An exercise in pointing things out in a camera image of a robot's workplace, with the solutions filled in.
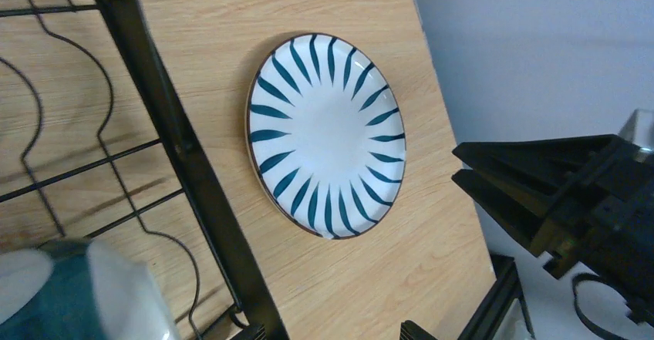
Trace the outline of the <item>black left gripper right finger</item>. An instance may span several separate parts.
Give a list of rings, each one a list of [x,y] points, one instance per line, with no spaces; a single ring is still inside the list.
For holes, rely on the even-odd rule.
[[[428,331],[413,321],[403,321],[400,325],[399,340],[437,340]]]

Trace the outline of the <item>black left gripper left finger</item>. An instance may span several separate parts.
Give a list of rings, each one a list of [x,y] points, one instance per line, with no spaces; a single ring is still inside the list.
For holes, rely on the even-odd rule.
[[[263,325],[249,325],[234,335],[231,340],[266,340],[266,331]]]

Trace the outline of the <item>white bowl dark rim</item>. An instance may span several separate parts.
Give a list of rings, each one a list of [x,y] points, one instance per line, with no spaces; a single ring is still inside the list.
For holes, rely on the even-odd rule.
[[[100,241],[1,255],[3,339],[179,339],[148,267]]]

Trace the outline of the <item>black wire dish rack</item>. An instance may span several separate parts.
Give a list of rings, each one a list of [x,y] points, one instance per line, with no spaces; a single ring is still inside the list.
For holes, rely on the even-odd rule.
[[[123,63],[143,101],[157,137],[119,153],[106,153],[101,159],[53,177],[38,180],[28,163],[43,129],[37,123],[32,138],[21,152],[20,162],[30,182],[27,186],[1,196],[2,202],[36,193],[60,236],[66,231],[49,202],[45,189],[96,167],[114,166],[116,161],[152,146],[161,145],[167,155],[183,194],[199,224],[232,297],[223,311],[238,327],[263,325],[267,339],[286,339],[288,333],[265,284],[250,245],[235,217],[217,175],[197,134],[184,111],[164,62],[147,26],[140,0],[93,0],[78,5],[68,0],[64,5],[39,7],[26,0],[24,8],[4,9],[2,17],[32,16],[44,24],[44,16],[58,13],[97,11],[116,45]]]

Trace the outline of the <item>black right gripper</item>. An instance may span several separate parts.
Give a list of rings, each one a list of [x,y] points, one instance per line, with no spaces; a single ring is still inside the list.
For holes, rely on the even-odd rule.
[[[452,180],[509,236],[553,259],[560,278],[581,262],[632,297],[653,300],[653,153],[616,135],[465,142],[472,170]],[[533,187],[560,187],[554,199]]]

